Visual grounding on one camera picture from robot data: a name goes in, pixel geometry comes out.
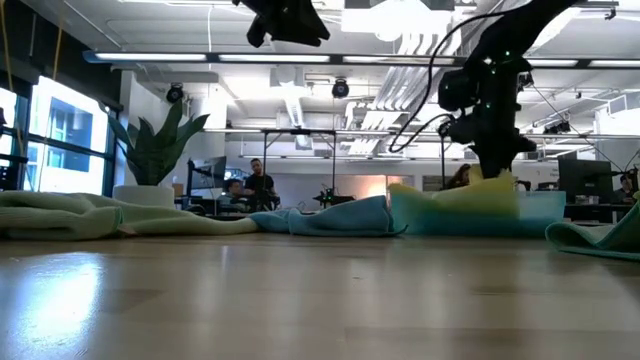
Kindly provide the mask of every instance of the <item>wooden floor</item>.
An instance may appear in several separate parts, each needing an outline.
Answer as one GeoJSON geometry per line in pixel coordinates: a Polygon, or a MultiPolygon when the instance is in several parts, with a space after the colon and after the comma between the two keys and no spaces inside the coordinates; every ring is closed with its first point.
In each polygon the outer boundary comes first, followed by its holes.
{"type": "Polygon", "coordinates": [[[639,301],[543,241],[0,242],[0,359],[638,359],[639,301]]]}

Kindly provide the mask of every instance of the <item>yellow towel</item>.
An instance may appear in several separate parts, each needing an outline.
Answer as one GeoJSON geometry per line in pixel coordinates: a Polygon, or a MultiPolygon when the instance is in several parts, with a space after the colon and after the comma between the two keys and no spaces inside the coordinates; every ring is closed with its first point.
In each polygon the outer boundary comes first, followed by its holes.
{"type": "Polygon", "coordinates": [[[469,186],[424,194],[413,188],[394,184],[389,187],[393,195],[410,199],[411,212],[441,211],[461,214],[519,216],[518,198],[514,189],[515,179],[504,171],[494,179],[484,180],[480,166],[473,165],[469,171],[469,186]]]}

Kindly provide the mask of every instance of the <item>blue towel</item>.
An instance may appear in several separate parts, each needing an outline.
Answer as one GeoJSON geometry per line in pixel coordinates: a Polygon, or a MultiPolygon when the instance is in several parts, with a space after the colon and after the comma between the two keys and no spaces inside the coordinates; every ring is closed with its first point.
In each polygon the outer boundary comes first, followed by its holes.
{"type": "Polygon", "coordinates": [[[384,196],[374,196],[332,206],[313,215],[298,209],[261,212],[251,220],[266,232],[309,236],[373,237],[393,236],[393,218],[384,196]]]}
{"type": "Polygon", "coordinates": [[[559,251],[640,261],[640,203],[616,225],[584,227],[556,223],[547,240],[559,251]]]}

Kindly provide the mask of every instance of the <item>computer monitor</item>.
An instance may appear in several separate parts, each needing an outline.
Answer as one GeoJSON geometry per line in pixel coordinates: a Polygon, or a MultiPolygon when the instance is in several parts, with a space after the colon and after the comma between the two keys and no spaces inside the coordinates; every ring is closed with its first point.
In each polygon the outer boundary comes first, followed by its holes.
{"type": "Polygon", "coordinates": [[[189,190],[224,188],[227,157],[207,160],[189,160],[189,190]]]}
{"type": "Polygon", "coordinates": [[[576,196],[598,196],[601,204],[613,197],[611,163],[608,161],[559,159],[560,190],[567,193],[567,201],[576,196]]]}

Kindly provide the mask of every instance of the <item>light green cloth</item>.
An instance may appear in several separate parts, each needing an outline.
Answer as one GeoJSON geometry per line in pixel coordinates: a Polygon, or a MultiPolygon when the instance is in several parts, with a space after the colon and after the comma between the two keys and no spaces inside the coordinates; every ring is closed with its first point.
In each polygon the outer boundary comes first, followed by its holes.
{"type": "Polygon", "coordinates": [[[616,225],[586,227],[556,223],[547,240],[560,251],[640,261],[640,204],[616,225]]]}
{"type": "Polygon", "coordinates": [[[216,221],[91,194],[0,192],[0,238],[92,240],[122,234],[233,235],[258,231],[251,219],[216,221]]]}

